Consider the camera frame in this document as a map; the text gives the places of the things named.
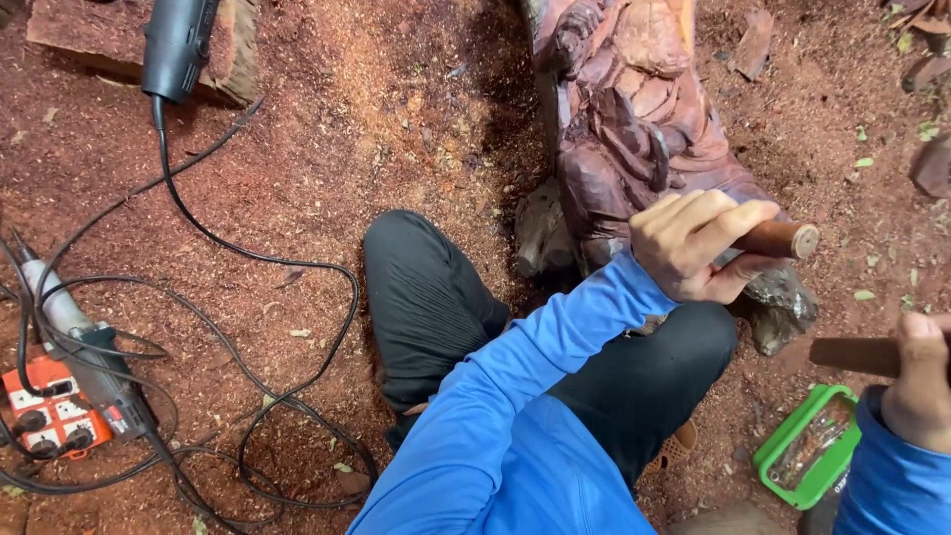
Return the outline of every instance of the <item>power cord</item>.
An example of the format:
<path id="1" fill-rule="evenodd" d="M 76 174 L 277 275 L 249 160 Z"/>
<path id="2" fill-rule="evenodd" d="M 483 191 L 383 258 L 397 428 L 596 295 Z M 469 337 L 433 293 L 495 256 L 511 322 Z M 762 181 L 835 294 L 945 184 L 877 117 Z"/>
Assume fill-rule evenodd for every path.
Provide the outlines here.
<path id="1" fill-rule="evenodd" d="M 132 468 L 129 468 L 120 474 L 110 476 L 105 479 L 87 483 L 87 484 L 49 485 L 49 484 L 34 482 L 32 480 L 19 477 L 16 474 L 10 474 L 4 470 L 0 470 L 0 481 L 4 481 L 12 485 L 20 486 L 21 488 L 24 488 L 25 490 L 36 493 L 36 494 L 66 495 L 66 494 L 74 494 L 78 492 L 86 492 L 89 490 L 102 488 L 108 485 L 114 485 L 121 481 L 125 481 L 141 473 L 142 471 L 162 462 L 166 464 L 167 466 L 169 466 L 169 468 L 172 470 L 173 483 L 175 485 L 176 492 L 179 494 L 179 496 L 183 500 L 185 500 L 193 509 L 195 509 L 198 514 L 205 516 L 205 518 L 211 519 L 212 521 L 221 525 L 228 532 L 235 533 L 235 534 L 243 534 L 240 528 L 255 527 L 255 526 L 267 525 L 267 524 L 276 522 L 280 518 L 285 505 L 295 505 L 295 506 L 310 507 L 310 508 L 333 508 L 333 507 L 340 507 L 343 505 L 352 504 L 362 499 L 365 492 L 356 496 L 345 498 L 343 500 L 340 500 L 334 503 L 310 503 L 310 502 L 303 502 L 300 500 L 286 498 L 283 495 L 281 495 L 280 488 L 273 481 L 271 481 L 266 476 L 261 474 L 258 470 L 246 464 L 246 462 L 244 461 L 244 455 L 245 455 L 247 443 L 251 437 L 251 434 L 254 432 L 255 427 L 264 418 L 267 412 L 269 412 L 277 404 L 281 404 L 306 414 L 307 416 L 309 416 L 311 419 L 316 421 L 321 426 L 326 427 L 331 432 L 331 434 L 333 434 L 340 442 L 344 443 L 352 451 L 358 454 L 370 478 L 371 485 L 372 483 L 376 482 L 376 479 L 378 477 L 377 468 L 376 468 L 376 464 L 374 462 L 373 456 L 369 453 L 369 451 L 364 446 L 362 446 L 362 444 L 357 443 L 356 441 L 351 439 L 346 433 L 344 433 L 343 431 L 341 431 L 340 429 L 338 429 L 337 427 L 333 426 L 332 424 L 327 422 L 325 419 L 323 419 L 320 416 L 320 414 L 311 406 L 307 405 L 306 403 L 301 401 L 299 398 L 295 397 L 295 394 L 297 394 L 298 392 L 300 392 L 301 390 L 309 386 L 312 386 L 314 383 L 317 382 L 317 380 L 323 375 L 326 369 L 330 366 L 330 363 L 333 360 L 334 355 L 339 349 L 340 344 L 343 341 L 343 338 L 346 335 L 346 332 L 348 328 L 350 327 L 350 324 L 357 310 L 357 304 L 359 302 L 359 284 L 358 284 L 357 278 L 346 267 L 339 266 L 336 264 L 288 260 L 288 259 L 266 256 L 266 255 L 249 251 L 247 249 L 241 248 L 239 246 L 236 246 L 234 244 L 231 244 L 225 241 L 224 239 L 218 237 L 217 235 L 212 233 L 210 230 L 205 228 L 200 222 L 198 222 L 197 219 L 195 219 L 194 215 L 192 215 L 192 213 L 184 205 L 184 202 L 179 196 L 178 190 L 175 188 L 175 184 L 172 180 L 176 174 L 178 174 L 179 172 L 182 172 L 183 170 L 187 168 L 194 166 L 198 162 L 202 161 L 205 157 L 213 153 L 215 150 L 223 146 L 224 143 L 227 142 L 227 140 L 229 140 L 235 133 L 237 133 L 239 129 L 241 129 L 247 123 L 250 117 L 261 106 L 262 102 L 263 102 L 263 97 L 259 98 L 245 112 L 245 114 L 232 125 L 231 129 L 229 129 L 221 138 L 219 138 L 214 143 L 212 143 L 212 145 L 209 146 L 207 149 L 203 150 L 201 153 L 193 156 L 192 158 L 186 160 L 184 163 L 177 166 L 176 168 L 171 168 L 168 163 L 168 154 L 167 154 L 167 146 L 166 146 L 166 139 L 165 139 L 165 121 L 162 114 L 163 102 L 161 97 L 153 97 L 152 114 L 153 114 L 153 121 L 155 123 L 155 127 L 156 127 L 156 130 L 158 131 L 158 136 L 159 136 L 159 147 L 160 147 L 162 170 L 163 170 L 162 176 L 155 178 L 149 181 L 148 183 L 133 189 L 126 196 L 116 199 L 110 205 L 108 205 L 107 207 L 100 210 L 99 212 L 94 214 L 92 217 L 90 217 L 77 230 L 72 232 L 70 236 L 67 238 L 67 240 L 63 244 L 61 244 L 56 250 L 54 250 L 53 253 L 50 255 L 48 265 L 46 269 L 44 269 L 43 273 L 41 274 L 40 279 L 37 283 L 37 287 L 45 287 L 46 280 L 49 277 L 49 274 L 52 272 L 53 266 L 57 263 L 59 258 L 80 236 L 82 236 L 84 232 L 86 232 L 86 230 L 91 228 L 92 225 L 94 225 L 100 219 L 105 217 L 108 213 L 112 212 L 114 209 L 123 205 L 131 197 L 138 195 L 139 193 L 145 192 L 151 188 L 154 188 L 158 184 L 164 182 L 168 188 L 169 193 L 172 196 L 173 201 L 175 202 L 179 210 L 182 212 L 182 214 L 185 216 L 185 218 L 195 228 L 197 228 L 202 234 L 207 236 L 213 242 L 223 247 L 230 248 L 250 258 L 254 258 L 256 260 L 263 260 L 265 262 L 272 262 L 272 263 L 283 264 L 287 266 L 303 266 L 307 268 L 330 268 L 330 269 L 339 271 L 348 279 L 351 285 L 350 307 L 347 311 L 347 314 L 344 317 L 343 324 L 340 327 L 340 331 L 338 332 L 338 335 L 333 345 L 330 347 L 330 350 L 328 351 L 327 356 L 324 358 L 323 362 L 321 363 L 318 371 L 314 375 L 306 379 L 303 383 L 299 384 L 298 386 L 294 386 L 290 388 L 289 390 L 285 391 L 284 393 L 278 394 L 274 392 L 273 390 L 271 390 L 270 388 L 268 388 L 267 385 L 265 385 L 260 380 L 260 378 L 258 378 L 256 375 L 254 375 L 253 372 L 251 372 L 251 370 L 244 363 L 237 349 L 235 349 L 234 346 L 231 344 L 228 337 L 226 337 L 221 332 L 218 326 L 210 318 L 208 318 L 208 316 L 206 316 L 200 309 L 198 309 L 195 305 L 193 305 L 191 302 L 185 299 L 184 296 L 172 291 L 171 289 L 160 287 L 158 285 L 155 285 L 154 283 L 150 283 L 146 280 L 139 279 L 136 277 L 123 276 L 123 275 L 114 275 L 114 276 L 113 275 L 91 275 L 86 277 L 78 277 L 75 279 L 62 282 L 56 287 L 53 287 L 47 290 L 42 295 L 36 296 L 36 298 L 34 299 L 33 298 L 34 296 L 32 296 L 31 293 L 29 292 L 29 286 L 26 285 L 26 279 L 23 277 L 22 270 L 19 268 L 19 266 L 16 264 L 15 261 L 12 261 L 12 259 L 9 258 L 8 260 L 11 262 L 14 272 L 16 273 L 18 282 L 20 282 L 21 284 L 21 292 L 20 292 L 20 295 L 17 295 L 16 293 L 12 292 L 6 287 L 0 287 L 0 294 L 6 296 L 6 298 L 16 300 L 20 304 L 21 327 L 19 332 L 17 349 L 18 349 L 18 355 L 19 355 L 19 351 L 22 348 L 24 353 L 24 358 L 23 358 L 22 364 L 20 362 L 20 359 L 18 358 L 17 368 L 18 370 L 22 370 L 21 373 L 24 376 L 25 376 L 25 365 L 26 365 L 26 359 L 25 359 L 26 345 L 28 342 L 27 328 L 25 326 L 27 326 L 30 320 L 32 320 L 35 327 L 34 333 L 33 333 L 34 336 L 38 336 L 39 333 L 42 333 L 44 335 L 44 338 L 50 341 L 50 343 L 54 346 L 54 348 L 65 351 L 68 354 L 67 358 L 74 359 L 76 362 L 79 362 L 80 364 L 84 366 L 96 367 L 97 369 L 102 369 L 108 373 L 112 373 L 114 375 L 121 376 L 121 377 L 126 377 L 127 379 L 131 381 L 135 381 L 143 386 L 148 387 L 150 390 L 156 391 L 168 402 L 168 405 L 172 412 L 172 416 L 170 418 L 171 425 L 168 426 L 170 427 L 170 430 L 166 432 L 167 438 L 163 438 L 157 431 L 148 433 L 146 435 L 146 439 L 149 441 L 155 453 L 143 459 L 141 462 L 139 462 Z M 6 243 L 3 242 L 2 238 L 0 238 L 0 244 L 2 244 L 0 245 L 0 248 L 4 248 L 4 246 L 6 245 Z M 68 337 L 65 333 L 61 333 L 57 331 L 49 323 L 49 320 L 46 318 L 46 315 L 43 312 L 44 303 L 54 292 L 58 291 L 61 288 L 70 287 L 76 284 L 98 283 L 98 282 L 104 282 L 104 281 L 128 282 L 133 284 L 145 285 L 145 286 L 157 289 L 163 292 L 166 296 L 178 302 L 180 305 L 187 308 L 192 313 L 196 314 L 199 317 L 199 319 L 202 320 L 202 322 L 205 323 L 212 330 L 212 332 L 218 336 L 218 339 L 222 341 L 227 351 L 231 354 L 235 363 L 238 364 L 241 371 L 252 382 L 252 384 L 254 384 L 264 394 L 270 396 L 273 399 L 273 401 L 271 401 L 271 403 L 269 403 L 264 408 L 260 410 L 256 409 L 253 412 L 249 412 L 243 415 L 243 417 L 253 416 L 254 418 L 242 434 L 242 438 L 238 446 L 237 457 L 231 457 L 225 453 L 217 451 L 216 449 L 211 449 L 205 446 L 206 444 L 211 442 L 214 438 L 216 438 L 219 435 L 219 431 L 210 433 L 209 435 L 207 435 L 206 437 L 203 437 L 202 439 L 200 439 L 199 441 L 197 441 L 195 444 L 191 446 L 183 446 L 183 447 L 179 447 L 177 449 L 171 450 L 168 447 L 168 443 L 171 440 L 171 438 L 174 436 L 178 427 L 178 409 L 175 406 L 174 400 L 172 400 L 172 398 L 168 395 L 168 393 L 164 389 L 144 379 L 132 377 L 130 375 L 125 375 L 111 369 L 97 367 L 96 365 L 90 362 L 87 362 L 84 359 L 81 359 L 75 355 L 69 354 L 68 351 L 66 351 L 66 348 L 62 346 L 61 341 L 69 340 L 71 344 L 75 344 L 78 341 L 72 339 L 71 337 Z M 114 355 L 127 357 L 127 358 L 153 360 L 153 359 L 161 358 L 162 356 L 165 356 L 165 351 L 161 347 L 158 347 L 157 345 L 152 344 L 143 339 L 137 339 L 137 341 L 140 343 L 144 343 L 148 346 L 152 346 L 153 348 L 156 349 L 156 352 L 134 353 L 134 352 L 128 352 L 128 351 L 104 351 L 97 347 L 88 347 L 88 348 L 90 348 L 91 350 L 97 350 L 103 353 L 114 354 Z M 36 456 L 29 454 L 29 451 L 23 448 L 22 445 L 20 445 L 17 441 L 12 440 L 13 438 L 12 433 L 10 432 L 10 429 L 6 426 L 6 424 L 2 421 L 2 419 L 0 419 L 0 434 L 2 434 L 5 438 L 7 438 L 11 444 L 14 444 L 14 447 L 17 447 L 17 451 L 19 451 L 20 453 L 24 453 L 28 459 L 32 459 L 32 460 L 36 459 Z M 221 517 L 214 511 L 213 507 L 208 505 L 208 503 L 201 497 L 201 495 L 195 489 L 194 485 L 191 483 L 191 481 L 182 471 L 179 463 L 176 462 L 174 456 L 180 455 L 180 454 L 181 455 L 192 455 L 192 454 L 212 455 L 217 458 L 223 459 L 227 461 L 228 463 L 230 463 L 231 465 L 235 466 L 239 470 L 239 474 L 241 475 L 242 481 L 248 486 L 248 488 L 250 488 L 254 493 L 258 494 L 259 496 L 262 496 L 263 498 L 266 498 L 276 503 L 276 510 L 274 514 L 260 521 L 241 521 L 241 520 L 235 520 L 235 519 L 225 519 Z M 257 480 L 258 482 L 260 482 L 260 484 L 263 484 L 266 487 L 266 489 L 260 488 L 258 485 L 255 484 L 253 480 Z"/>

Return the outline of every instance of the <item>carved wooden statue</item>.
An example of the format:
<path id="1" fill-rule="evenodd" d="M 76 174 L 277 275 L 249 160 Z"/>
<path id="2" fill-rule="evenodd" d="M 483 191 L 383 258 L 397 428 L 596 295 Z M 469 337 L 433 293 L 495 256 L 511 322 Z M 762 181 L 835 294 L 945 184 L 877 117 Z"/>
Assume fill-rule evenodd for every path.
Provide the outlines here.
<path id="1" fill-rule="evenodd" d="M 521 0 L 521 7 L 560 211 L 584 274 L 629 240 L 626 224 L 602 221 L 592 210 L 631 215 L 670 191 L 693 189 L 718 188 L 739 202 L 770 199 L 729 151 L 700 84 L 693 0 Z M 545 258 L 559 250 L 548 243 L 556 241 L 557 222 L 533 222 L 531 213 L 523 204 L 516 224 L 525 274 L 564 264 Z M 554 210 L 551 216 L 560 217 Z M 818 312 L 791 267 L 765 274 L 745 295 L 738 306 L 768 355 L 811 327 Z"/>

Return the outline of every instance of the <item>orange power strip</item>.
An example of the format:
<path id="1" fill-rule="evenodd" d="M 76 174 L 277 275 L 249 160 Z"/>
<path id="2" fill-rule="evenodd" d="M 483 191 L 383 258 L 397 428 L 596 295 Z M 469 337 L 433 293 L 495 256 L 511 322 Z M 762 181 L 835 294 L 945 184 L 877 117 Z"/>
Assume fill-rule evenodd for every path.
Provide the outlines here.
<path id="1" fill-rule="evenodd" d="M 41 412 L 46 418 L 46 425 L 42 429 L 24 433 L 20 442 L 27 449 L 42 441 L 50 441 L 60 447 L 68 440 L 70 433 L 85 429 L 91 432 L 92 442 L 82 449 L 73 449 L 60 456 L 82 459 L 90 448 L 111 439 L 112 429 L 106 419 L 89 404 L 66 365 L 50 359 L 41 347 L 32 347 L 30 353 L 34 356 L 27 363 L 29 381 L 34 387 L 52 387 L 57 393 L 52 397 L 37 398 L 23 389 L 16 370 L 3 375 L 14 419 L 32 410 Z"/>

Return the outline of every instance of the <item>shirt sleeve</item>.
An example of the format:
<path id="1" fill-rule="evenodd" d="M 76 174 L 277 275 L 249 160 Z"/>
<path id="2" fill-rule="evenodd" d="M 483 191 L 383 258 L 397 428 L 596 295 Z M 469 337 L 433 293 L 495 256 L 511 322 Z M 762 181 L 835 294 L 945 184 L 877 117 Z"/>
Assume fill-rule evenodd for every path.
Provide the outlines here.
<path id="1" fill-rule="evenodd" d="M 884 386 L 865 391 L 856 419 L 862 439 L 839 502 L 836 535 L 946 533 L 951 525 L 951 456 L 912 446 L 879 419 Z"/>
<path id="2" fill-rule="evenodd" d="M 443 379 L 349 533 L 464 530 L 501 485 L 515 414 L 624 329 L 676 305 L 624 248 L 570 294 L 515 320 Z"/>

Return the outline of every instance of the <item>person's right hand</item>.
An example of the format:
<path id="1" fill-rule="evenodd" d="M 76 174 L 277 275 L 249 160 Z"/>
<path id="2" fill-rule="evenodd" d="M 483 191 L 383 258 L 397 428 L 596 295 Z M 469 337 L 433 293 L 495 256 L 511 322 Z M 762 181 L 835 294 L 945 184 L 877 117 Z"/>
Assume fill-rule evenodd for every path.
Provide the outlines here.
<path id="1" fill-rule="evenodd" d="M 777 213 L 775 203 L 740 205 L 719 189 L 672 193 L 631 217 L 631 250 L 671 300 L 731 303 L 749 281 L 786 261 L 749 252 L 723 267 L 713 260 Z"/>
<path id="2" fill-rule="evenodd" d="M 882 419 L 905 442 L 951 455 L 948 345 L 951 314 L 905 314 L 897 342 L 902 374 L 882 398 Z"/>

